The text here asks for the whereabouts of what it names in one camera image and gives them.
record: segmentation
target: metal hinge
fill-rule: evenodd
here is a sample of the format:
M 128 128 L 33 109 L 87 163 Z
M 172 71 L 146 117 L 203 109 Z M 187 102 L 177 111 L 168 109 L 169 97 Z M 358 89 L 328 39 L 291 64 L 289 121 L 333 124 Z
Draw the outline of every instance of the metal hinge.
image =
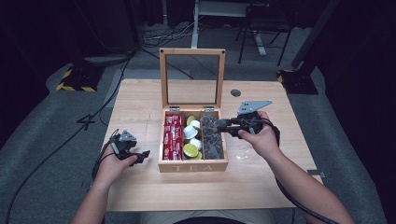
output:
M 215 107 L 213 106 L 205 106 L 205 112 L 213 112 L 215 111 Z
M 327 175 L 319 170 L 306 170 L 308 172 L 309 175 L 320 175 L 321 178 L 326 178 Z
M 169 111 L 178 112 L 178 111 L 180 111 L 180 107 L 178 107 L 178 106 L 171 106 L 171 107 L 169 107 Z

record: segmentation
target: forearm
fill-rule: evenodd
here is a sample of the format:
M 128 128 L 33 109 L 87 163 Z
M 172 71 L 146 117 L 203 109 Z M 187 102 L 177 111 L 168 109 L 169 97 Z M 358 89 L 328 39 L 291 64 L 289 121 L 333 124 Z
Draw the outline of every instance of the forearm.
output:
M 109 187 L 93 184 L 72 223 L 101 223 L 105 216 Z
M 353 223 L 337 197 L 281 151 L 266 160 L 276 179 L 297 202 L 339 223 Z M 312 217 L 307 217 L 307 220 L 309 223 L 318 221 Z

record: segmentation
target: yellow and black tape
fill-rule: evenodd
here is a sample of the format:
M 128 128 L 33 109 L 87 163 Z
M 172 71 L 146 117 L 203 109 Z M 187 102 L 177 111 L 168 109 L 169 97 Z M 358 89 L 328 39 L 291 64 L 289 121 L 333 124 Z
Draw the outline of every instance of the yellow and black tape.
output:
M 102 76 L 100 71 L 97 73 L 89 73 L 88 75 L 82 75 L 80 70 L 74 70 L 71 66 L 64 73 L 64 77 L 57 86 L 56 90 L 60 91 L 97 91 L 98 82 Z
M 276 72 L 277 81 L 283 84 L 282 75 L 284 75 L 285 73 L 295 73 L 295 72 L 296 72 L 295 70 L 289 70 L 289 69 L 277 71 Z

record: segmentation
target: dark background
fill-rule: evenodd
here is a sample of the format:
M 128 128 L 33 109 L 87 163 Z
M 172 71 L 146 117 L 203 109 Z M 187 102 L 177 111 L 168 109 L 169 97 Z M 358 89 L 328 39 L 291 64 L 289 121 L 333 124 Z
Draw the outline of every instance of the dark background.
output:
M 94 34 L 123 51 L 138 46 L 141 21 L 163 22 L 161 0 L 77 2 L 79 8 L 74 1 L 2 1 L 0 147 L 48 95 L 48 76 L 81 57 L 112 53 Z M 191 20 L 179 3 L 167 0 L 170 25 Z M 389 223 L 396 223 L 394 11 L 394 1 L 340 1 L 304 58 L 323 74 L 332 108 L 376 184 Z

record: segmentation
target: wooden table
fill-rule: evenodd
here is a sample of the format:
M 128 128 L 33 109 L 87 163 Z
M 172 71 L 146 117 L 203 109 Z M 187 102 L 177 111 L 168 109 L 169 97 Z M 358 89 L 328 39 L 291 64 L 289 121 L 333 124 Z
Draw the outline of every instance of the wooden table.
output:
M 242 95 L 231 96 L 232 89 L 240 90 Z M 135 150 L 151 150 L 151 154 L 144 163 L 126 169 L 112 186 L 107 211 L 293 207 L 278 189 L 266 161 L 248 142 L 227 133 L 229 164 L 226 172 L 160 173 L 161 99 L 159 79 L 125 79 L 120 85 L 105 141 L 116 129 L 120 132 L 128 130 L 137 138 Z M 221 115 L 223 118 L 235 118 L 242 101 L 269 99 L 273 103 L 263 110 L 281 131 L 282 151 L 303 169 L 316 170 L 280 83 L 224 81 Z

